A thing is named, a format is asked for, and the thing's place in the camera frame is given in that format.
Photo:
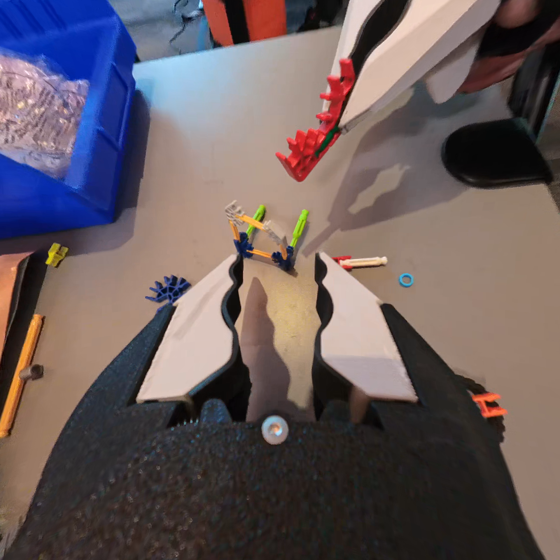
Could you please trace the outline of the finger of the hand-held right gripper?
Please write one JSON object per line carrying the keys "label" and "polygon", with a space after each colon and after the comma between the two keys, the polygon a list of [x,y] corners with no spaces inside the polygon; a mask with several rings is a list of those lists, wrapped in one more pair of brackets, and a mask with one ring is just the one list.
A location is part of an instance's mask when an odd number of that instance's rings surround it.
{"label": "finger of the hand-held right gripper", "polygon": [[500,1],[396,1],[396,25],[368,57],[340,120],[348,133],[368,115],[381,122],[404,107],[417,82],[448,101],[465,80]]}
{"label": "finger of the hand-held right gripper", "polygon": [[396,25],[396,1],[349,1],[333,61],[340,82],[357,78]]}

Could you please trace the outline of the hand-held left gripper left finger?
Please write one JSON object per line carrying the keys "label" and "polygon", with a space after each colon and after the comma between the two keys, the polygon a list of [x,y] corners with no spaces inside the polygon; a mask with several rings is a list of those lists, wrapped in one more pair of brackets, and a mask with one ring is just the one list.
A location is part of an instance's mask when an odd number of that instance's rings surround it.
{"label": "hand-held left gripper left finger", "polygon": [[235,328],[244,261],[228,256],[173,305],[136,402],[183,402],[197,417],[221,400],[234,421],[246,420],[250,374]]}

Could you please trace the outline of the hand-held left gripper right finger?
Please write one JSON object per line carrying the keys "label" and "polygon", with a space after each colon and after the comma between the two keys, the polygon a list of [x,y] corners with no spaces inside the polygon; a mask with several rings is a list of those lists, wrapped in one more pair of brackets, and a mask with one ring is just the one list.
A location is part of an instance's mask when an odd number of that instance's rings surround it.
{"label": "hand-held left gripper right finger", "polygon": [[312,361],[312,402],[320,419],[330,402],[417,405],[419,398],[385,318],[382,300],[326,252],[315,254],[320,320]]}

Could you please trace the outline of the small toy rod frame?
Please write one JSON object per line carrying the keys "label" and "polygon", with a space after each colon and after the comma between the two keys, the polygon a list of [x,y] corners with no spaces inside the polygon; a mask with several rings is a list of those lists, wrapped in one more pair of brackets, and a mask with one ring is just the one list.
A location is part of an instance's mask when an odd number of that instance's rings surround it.
{"label": "small toy rod frame", "polygon": [[[233,200],[225,207],[225,214],[230,225],[234,245],[237,252],[244,259],[254,256],[274,263],[278,268],[289,272],[293,269],[296,259],[296,247],[304,233],[309,218],[309,211],[303,209],[291,234],[291,239],[284,230],[271,219],[267,219],[267,207],[260,205],[253,216],[248,215],[237,200]],[[256,249],[253,239],[256,231],[263,232],[276,246],[276,251],[268,253]]]}

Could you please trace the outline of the red connector pair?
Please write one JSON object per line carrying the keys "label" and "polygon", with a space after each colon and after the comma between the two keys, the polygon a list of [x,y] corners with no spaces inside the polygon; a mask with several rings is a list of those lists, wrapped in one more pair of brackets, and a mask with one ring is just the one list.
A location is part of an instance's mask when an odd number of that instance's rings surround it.
{"label": "red connector pair", "polygon": [[356,75],[350,58],[340,59],[339,65],[340,74],[327,77],[329,90],[320,95],[327,107],[316,115],[319,121],[318,128],[298,130],[294,138],[287,139],[290,154],[285,156],[280,152],[276,153],[286,172],[297,182],[302,182],[309,176],[340,137],[340,120],[354,87]]}

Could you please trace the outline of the blue fan connector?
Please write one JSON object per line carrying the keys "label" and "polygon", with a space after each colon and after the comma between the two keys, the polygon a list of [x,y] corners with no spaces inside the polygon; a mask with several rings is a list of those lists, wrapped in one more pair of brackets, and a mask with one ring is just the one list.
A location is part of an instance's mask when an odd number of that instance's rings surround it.
{"label": "blue fan connector", "polygon": [[163,306],[174,304],[191,286],[191,283],[182,276],[164,276],[163,281],[155,281],[149,287],[151,295],[147,295],[144,298]]}

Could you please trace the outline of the red connector with white rod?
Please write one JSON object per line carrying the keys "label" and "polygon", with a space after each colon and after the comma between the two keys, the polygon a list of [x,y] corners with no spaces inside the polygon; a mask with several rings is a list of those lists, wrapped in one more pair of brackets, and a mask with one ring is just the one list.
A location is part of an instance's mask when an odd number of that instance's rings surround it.
{"label": "red connector with white rod", "polygon": [[353,270],[358,268],[374,268],[383,267],[388,264],[388,258],[383,257],[371,257],[371,258],[352,258],[349,256],[337,256],[332,258],[333,261],[337,262],[344,270]]}

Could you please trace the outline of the orange and black object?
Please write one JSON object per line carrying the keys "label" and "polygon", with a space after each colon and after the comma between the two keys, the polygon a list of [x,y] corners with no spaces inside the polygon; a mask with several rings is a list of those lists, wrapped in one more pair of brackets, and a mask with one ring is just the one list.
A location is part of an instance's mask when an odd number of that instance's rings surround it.
{"label": "orange and black object", "polygon": [[202,1],[211,38],[233,46],[287,33],[285,1]]}

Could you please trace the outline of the black round pad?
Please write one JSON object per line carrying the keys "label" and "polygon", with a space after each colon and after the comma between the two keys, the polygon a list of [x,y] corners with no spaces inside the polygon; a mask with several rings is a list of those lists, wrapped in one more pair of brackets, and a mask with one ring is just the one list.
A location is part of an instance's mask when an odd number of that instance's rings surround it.
{"label": "black round pad", "polygon": [[466,186],[499,189],[550,185],[554,174],[520,119],[469,124],[455,130],[442,145],[446,171]]}

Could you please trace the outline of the black rubber tyre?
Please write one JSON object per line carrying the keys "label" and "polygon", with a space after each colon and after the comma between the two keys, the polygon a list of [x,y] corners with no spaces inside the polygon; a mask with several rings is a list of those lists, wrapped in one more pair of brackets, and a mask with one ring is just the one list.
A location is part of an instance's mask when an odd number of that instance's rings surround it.
{"label": "black rubber tyre", "polygon": [[[489,390],[486,389],[486,387],[469,378],[469,377],[465,377],[462,376],[460,374],[458,375],[458,379],[461,383],[461,385],[465,388],[465,390],[469,393],[471,399],[472,399],[472,394],[481,394],[481,393],[493,393]],[[505,432],[506,432],[506,426],[505,426],[505,418],[506,416],[503,417],[495,417],[495,418],[489,418],[486,419],[483,417],[483,419],[485,420],[485,423],[494,431],[494,434],[496,436],[496,439],[498,441],[499,444],[503,444],[504,440],[505,440]]]}

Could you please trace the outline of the orange ladder connector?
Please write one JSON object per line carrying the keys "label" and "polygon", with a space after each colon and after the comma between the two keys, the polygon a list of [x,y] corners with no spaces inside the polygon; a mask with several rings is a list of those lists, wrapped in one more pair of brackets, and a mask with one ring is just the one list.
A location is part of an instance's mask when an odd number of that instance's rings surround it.
{"label": "orange ladder connector", "polygon": [[472,394],[472,401],[477,404],[482,417],[489,419],[507,416],[508,411],[500,406],[501,396],[497,393]]}

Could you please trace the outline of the printed toy set bag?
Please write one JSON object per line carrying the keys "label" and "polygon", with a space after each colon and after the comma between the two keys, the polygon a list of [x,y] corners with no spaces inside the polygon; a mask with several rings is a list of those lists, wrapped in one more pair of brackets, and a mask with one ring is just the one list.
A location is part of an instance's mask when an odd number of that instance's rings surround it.
{"label": "printed toy set bag", "polygon": [[1,408],[46,275],[46,250],[1,256]]}

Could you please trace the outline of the long orange rod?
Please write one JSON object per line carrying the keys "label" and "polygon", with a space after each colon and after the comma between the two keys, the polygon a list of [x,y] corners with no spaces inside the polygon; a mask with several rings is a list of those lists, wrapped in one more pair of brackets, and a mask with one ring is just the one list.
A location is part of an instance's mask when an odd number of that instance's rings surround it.
{"label": "long orange rod", "polygon": [[36,364],[33,363],[34,355],[38,345],[38,340],[44,325],[45,317],[40,314],[33,314],[29,328],[27,330],[24,343],[18,358],[14,375],[10,384],[6,401],[1,414],[1,438],[10,435],[15,423],[18,407],[21,402],[22,394],[26,382],[22,382],[18,373],[25,367]]}

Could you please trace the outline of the blue storage bin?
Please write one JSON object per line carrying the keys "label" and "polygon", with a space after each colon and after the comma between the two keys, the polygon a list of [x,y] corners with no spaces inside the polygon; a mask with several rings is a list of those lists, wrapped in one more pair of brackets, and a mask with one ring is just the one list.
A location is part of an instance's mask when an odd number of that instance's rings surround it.
{"label": "blue storage bin", "polygon": [[1,1],[1,48],[90,86],[63,180],[1,155],[1,239],[113,222],[136,87],[122,20],[108,1]]}

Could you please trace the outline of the clear plastic bag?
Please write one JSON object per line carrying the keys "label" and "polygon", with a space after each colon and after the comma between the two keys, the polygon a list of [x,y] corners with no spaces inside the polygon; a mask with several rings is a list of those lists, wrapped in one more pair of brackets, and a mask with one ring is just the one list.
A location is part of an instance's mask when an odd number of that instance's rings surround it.
{"label": "clear plastic bag", "polygon": [[89,89],[43,55],[1,49],[1,155],[64,179]]}

